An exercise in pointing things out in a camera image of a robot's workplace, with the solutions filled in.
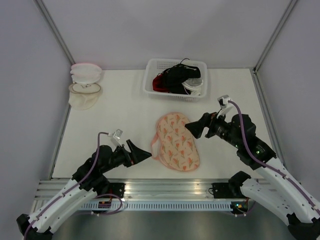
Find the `floral mesh laundry bag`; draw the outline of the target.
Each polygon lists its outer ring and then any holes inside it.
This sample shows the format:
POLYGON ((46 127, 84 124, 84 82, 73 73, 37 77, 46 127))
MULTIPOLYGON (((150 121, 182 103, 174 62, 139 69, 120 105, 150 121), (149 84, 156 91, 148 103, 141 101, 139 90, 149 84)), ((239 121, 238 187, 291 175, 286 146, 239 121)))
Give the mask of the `floral mesh laundry bag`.
POLYGON ((157 121, 151 141, 152 158, 165 167, 192 172, 201 164, 193 135, 185 128, 189 119, 180 112, 170 112, 157 121))

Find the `black lace bra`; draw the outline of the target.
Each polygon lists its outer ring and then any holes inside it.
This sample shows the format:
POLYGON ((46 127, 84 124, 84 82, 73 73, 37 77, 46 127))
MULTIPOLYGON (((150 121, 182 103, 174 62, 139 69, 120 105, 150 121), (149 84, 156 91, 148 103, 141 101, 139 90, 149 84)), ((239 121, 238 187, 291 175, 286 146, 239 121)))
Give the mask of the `black lace bra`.
POLYGON ((183 83, 189 79, 200 78, 198 67, 179 63, 159 73, 152 81, 152 88, 160 93, 187 95, 191 91, 186 90, 183 83))

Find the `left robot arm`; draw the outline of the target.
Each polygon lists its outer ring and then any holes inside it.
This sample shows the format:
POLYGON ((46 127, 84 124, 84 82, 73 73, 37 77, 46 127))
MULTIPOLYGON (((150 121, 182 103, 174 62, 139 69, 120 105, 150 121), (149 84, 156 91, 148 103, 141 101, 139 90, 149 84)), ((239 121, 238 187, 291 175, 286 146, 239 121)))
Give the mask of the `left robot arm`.
POLYGON ((25 240, 50 240, 62 223, 83 204, 94 198, 114 197, 105 173, 121 165, 132 167, 152 156, 127 140, 129 150, 123 145, 112 149, 100 145, 67 184, 45 205, 34 213, 21 214, 16 222, 25 240))

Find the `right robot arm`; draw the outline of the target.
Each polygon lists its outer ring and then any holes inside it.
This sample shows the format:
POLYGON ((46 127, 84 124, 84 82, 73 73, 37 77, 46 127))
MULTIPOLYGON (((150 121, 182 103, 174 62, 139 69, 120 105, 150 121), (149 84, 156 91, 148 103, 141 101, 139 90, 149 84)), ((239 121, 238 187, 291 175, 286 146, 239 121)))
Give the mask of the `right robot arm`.
POLYGON ((236 114, 231 122, 218 113, 204 113, 200 120, 185 125, 196 138, 208 128, 206 138, 218 136, 237 149, 239 159, 267 180, 276 191, 260 185, 239 171, 228 181, 228 192, 254 200, 276 215, 296 240, 320 238, 320 203, 293 178, 276 153, 256 136, 256 125, 247 114, 236 114))

